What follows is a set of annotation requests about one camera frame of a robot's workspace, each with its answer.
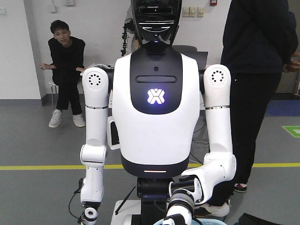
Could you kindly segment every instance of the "black pants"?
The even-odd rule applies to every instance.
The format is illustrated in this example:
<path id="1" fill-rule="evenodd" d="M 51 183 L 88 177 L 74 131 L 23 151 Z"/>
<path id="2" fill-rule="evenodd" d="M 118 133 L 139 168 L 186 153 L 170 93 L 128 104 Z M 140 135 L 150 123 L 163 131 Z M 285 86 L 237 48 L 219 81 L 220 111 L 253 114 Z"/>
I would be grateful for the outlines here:
<path id="1" fill-rule="evenodd" d="M 77 88 L 79 78 L 79 72 L 57 69 L 53 70 L 53 82 L 59 87 L 56 105 L 57 109 L 66 110 L 68 109 L 70 103 L 73 115 L 78 115 L 83 112 L 81 109 L 79 92 Z"/>
<path id="2" fill-rule="evenodd" d="M 233 194 L 235 183 L 248 182 L 254 163 L 255 142 L 266 108 L 275 93 L 281 73 L 232 74 L 230 91 L 230 120 L 232 150 L 237 159 L 237 171 L 231 181 L 215 186 L 212 198 L 214 206 L 222 206 Z"/>

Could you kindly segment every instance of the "wall switch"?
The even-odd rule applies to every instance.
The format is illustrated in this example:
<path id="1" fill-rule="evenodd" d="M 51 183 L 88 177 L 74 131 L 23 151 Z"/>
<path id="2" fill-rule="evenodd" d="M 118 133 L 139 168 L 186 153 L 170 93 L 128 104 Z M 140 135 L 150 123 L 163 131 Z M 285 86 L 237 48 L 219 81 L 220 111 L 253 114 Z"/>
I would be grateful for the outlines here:
<path id="1" fill-rule="evenodd" d="M 55 7 L 55 5 L 49 5 L 48 6 L 48 12 L 49 13 L 56 13 L 56 7 Z"/>
<path id="2" fill-rule="evenodd" d="M 66 6 L 73 6 L 74 5 L 74 0 L 64 0 Z"/>
<path id="3" fill-rule="evenodd" d="M 203 7 L 198 7 L 197 17 L 204 17 L 204 8 Z"/>
<path id="4" fill-rule="evenodd" d="M 182 8 L 182 17 L 189 17 L 189 6 Z"/>
<path id="5" fill-rule="evenodd" d="M 5 8 L 0 8 L 0 15 L 6 15 Z"/>
<path id="6" fill-rule="evenodd" d="M 197 13 L 197 7 L 191 6 L 189 8 L 189 17 L 195 17 Z"/>

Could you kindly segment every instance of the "robot neck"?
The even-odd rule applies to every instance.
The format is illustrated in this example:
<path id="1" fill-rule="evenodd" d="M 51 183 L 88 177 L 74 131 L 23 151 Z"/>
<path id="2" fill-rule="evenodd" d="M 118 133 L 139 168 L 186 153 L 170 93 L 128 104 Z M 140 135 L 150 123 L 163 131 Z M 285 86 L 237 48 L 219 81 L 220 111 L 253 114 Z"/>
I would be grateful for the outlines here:
<path id="1" fill-rule="evenodd" d="M 146 44 L 143 44 L 141 48 L 145 49 L 147 54 L 164 54 L 168 49 L 172 48 L 171 45 L 168 45 L 162 41 L 160 42 L 154 42 L 154 41 L 149 41 Z"/>

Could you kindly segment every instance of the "hand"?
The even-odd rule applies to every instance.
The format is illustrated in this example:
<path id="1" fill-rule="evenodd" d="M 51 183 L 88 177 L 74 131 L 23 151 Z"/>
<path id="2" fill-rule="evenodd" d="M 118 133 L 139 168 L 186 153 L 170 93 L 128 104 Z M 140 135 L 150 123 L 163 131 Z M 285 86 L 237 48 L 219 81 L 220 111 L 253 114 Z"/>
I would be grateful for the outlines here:
<path id="1" fill-rule="evenodd" d="M 300 52 L 295 52 L 292 57 L 297 57 L 300 56 Z M 296 61 L 296 60 L 291 60 L 284 69 L 285 72 L 289 73 L 289 72 L 298 72 L 300 71 L 300 62 Z"/>
<path id="2" fill-rule="evenodd" d="M 42 69 L 42 70 L 45 70 L 45 69 L 54 69 L 54 65 L 49 65 L 47 63 L 42 63 L 41 65 L 39 65 L 39 67 Z"/>
<path id="3" fill-rule="evenodd" d="M 76 71 L 79 71 L 79 72 L 81 72 L 81 73 L 82 73 L 84 70 L 85 70 L 85 69 L 84 69 L 84 68 L 81 68 L 81 67 L 77 67 L 77 68 L 76 68 Z"/>

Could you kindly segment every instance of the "yellow floor line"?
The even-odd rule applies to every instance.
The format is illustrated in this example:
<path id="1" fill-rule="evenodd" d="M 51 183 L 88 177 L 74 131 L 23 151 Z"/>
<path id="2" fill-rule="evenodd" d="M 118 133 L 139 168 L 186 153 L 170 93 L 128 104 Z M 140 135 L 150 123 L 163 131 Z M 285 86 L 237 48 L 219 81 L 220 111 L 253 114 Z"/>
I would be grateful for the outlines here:
<path id="1" fill-rule="evenodd" d="M 198 167 L 199 164 L 190 163 L 188 167 Z M 255 163 L 256 168 L 274 167 L 300 167 L 300 163 Z M 123 169 L 121 164 L 105 165 L 105 169 Z M 26 165 L 26 166 L 0 166 L 0 171 L 19 171 L 19 170 L 84 170 L 84 165 Z"/>

